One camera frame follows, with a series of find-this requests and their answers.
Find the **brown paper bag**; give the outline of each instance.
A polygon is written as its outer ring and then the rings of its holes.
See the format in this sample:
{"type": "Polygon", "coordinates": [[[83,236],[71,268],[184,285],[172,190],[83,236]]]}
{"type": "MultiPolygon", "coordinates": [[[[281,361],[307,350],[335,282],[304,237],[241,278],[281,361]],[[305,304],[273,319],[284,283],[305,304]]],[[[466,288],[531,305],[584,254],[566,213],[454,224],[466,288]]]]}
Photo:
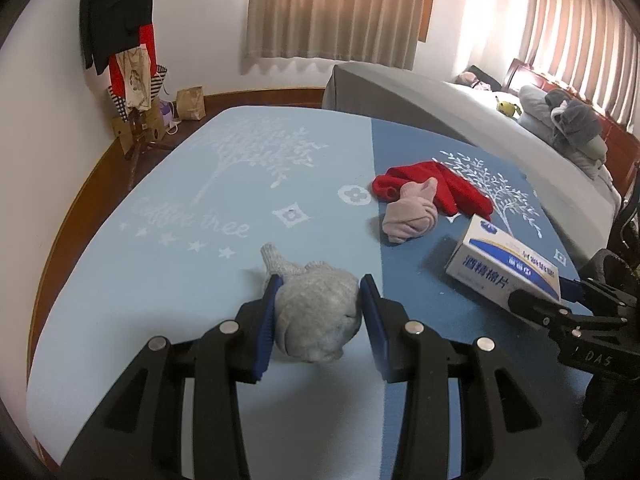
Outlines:
{"type": "Polygon", "coordinates": [[[202,86],[178,90],[175,97],[175,109],[183,121],[199,121],[206,115],[202,86]]]}
{"type": "Polygon", "coordinates": [[[133,146],[133,135],[131,134],[129,123],[119,117],[114,117],[111,120],[111,127],[115,136],[120,139],[123,153],[127,153],[133,146]]]}
{"type": "Polygon", "coordinates": [[[144,121],[145,139],[151,142],[162,140],[166,133],[166,126],[164,126],[164,119],[160,111],[160,99],[158,97],[151,101],[151,108],[144,112],[144,121]]]}

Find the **metal screw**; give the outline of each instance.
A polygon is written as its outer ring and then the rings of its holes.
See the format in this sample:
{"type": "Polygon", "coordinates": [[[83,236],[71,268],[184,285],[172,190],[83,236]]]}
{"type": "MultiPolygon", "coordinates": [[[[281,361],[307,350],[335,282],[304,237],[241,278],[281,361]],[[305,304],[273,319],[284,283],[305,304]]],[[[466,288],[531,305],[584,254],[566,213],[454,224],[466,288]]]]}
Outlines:
{"type": "Polygon", "coordinates": [[[162,350],[166,346],[166,339],[161,335],[158,335],[151,338],[147,346],[149,346],[149,350],[151,350],[152,352],[157,352],[158,350],[162,350]]]}
{"type": "Polygon", "coordinates": [[[240,325],[233,320],[220,323],[220,332],[223,334],[235,334],[239,329],[240,325]]]}
{"type": "Polygon", "coordinates": [[[418,335],[424,332],[424,325],[420,321],[407,321],[404,324],[404,329],[413,335],[418,335]]]}
{"type": "Polygon", "coordinates": [[[484,352],[491,352],[495,348],[495,343],[493,339],[489,339],[488,337],[481,337],[476,342],[478,348],[484,352]]]}

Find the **white wall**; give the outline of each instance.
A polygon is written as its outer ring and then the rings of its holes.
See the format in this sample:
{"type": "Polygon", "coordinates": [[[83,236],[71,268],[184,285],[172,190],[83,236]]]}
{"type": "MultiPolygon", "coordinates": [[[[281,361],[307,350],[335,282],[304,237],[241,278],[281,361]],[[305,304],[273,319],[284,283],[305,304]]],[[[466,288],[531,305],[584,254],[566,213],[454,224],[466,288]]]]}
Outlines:
{"type": "MultiPolygon", "coordinates": [[[[426,43],[414,71],[451,79],[477,64],[498,80],[520,49],[528,0],[434,0],[426,43]],[[493,20],[495,11],[505,17],[493,20]]],[[[241,59],[248,0],[154,0],[156,47],[167,65],[166,88],[204,85],[206,93],[288,86],[324,86],[333,61],[241,59]]]]}
{"type": "Polygon", "coordinates": [[[529,0],[434,0],[414,72],[450,80],[477,65],[502,82],[518,57],[529,0]]]}
{"type": "Polygon", "coordinates": [[[79,0],[32,0],[0,49],[0,396],[30,438],[27,339],[49,249],[113,139],[107,83],[85,74],[79,0]]]}
{"type": "Polygon", "coordinates": [[[154,0],[158,62],[169,69],[166,88],[204,85],[207,94],[236,90],[325,86],[333,61],[241,61],[249,0],[154,0]]]}

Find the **wooden headboard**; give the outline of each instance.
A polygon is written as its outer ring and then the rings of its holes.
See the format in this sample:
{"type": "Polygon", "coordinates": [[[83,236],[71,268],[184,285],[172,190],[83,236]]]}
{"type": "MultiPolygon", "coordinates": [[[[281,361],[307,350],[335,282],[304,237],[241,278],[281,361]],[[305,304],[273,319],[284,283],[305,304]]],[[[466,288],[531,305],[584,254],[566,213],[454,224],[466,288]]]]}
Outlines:
{"type": "MultiPolygon", "coordinates": [[[[533,85],[549,92],[560,88],[542,74],[536,73],[532,67],[514,59],[507,72],[502,90],[518,95],[524,85],[533,85]]],[[[636,177],[636,162],[640,161],[640,140],[619,126],[611,118],[596,112],[602,124],[602,138],[607,143],[607,169],[613,177],[613,185],[620,195],[626,196],[636,177]]]]}

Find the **gray blanket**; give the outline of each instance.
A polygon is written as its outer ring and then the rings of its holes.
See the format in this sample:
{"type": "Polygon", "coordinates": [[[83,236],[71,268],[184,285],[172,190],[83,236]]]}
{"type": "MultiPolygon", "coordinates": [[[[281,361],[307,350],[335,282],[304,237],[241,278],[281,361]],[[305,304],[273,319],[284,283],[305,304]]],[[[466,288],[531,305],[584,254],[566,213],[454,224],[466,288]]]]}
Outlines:
{"type": "Polygon", "coordinates": [[[570,100],[571,96],[567,92],[559,88],[553,89],[545,96],[545,101],[549,106],[549,111],[553,110],[554,108],[558,108],[563,102],[569,102],[570,100]]]}
{"type": "Polygon", "coordinates": [[[602,126],[596,113],[589,105],[578,99],[569,101],[564,112],[555,119],[558,130],[576,149],[602,134],[602,126]]]}

